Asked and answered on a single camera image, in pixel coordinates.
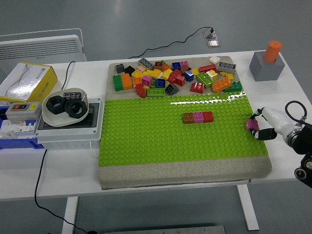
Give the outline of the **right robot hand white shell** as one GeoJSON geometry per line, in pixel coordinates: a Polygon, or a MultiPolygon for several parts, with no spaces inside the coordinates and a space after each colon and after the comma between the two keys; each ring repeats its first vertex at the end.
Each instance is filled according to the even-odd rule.
{"type": "Polygon", "coordinates": [[[254,119],[256,116],[262,115],[263,118],[272,126],[271,129],[252,130],[254,137],[258,140],[269,140],[276,138],[277,134],[281,134],[286,144],[289,144],[290,136],[295,132],[296,127],[288,119],[287,115],[277,109],[263,107],[257,109],[251,116],[254,119]]]}

